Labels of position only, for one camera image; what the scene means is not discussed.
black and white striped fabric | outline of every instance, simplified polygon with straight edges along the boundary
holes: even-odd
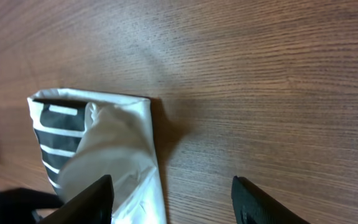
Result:
[[[59,170],[74,156],[85,132],[86,102],[34,100],[34,132],[42,152],[42,162],[56,193]]]

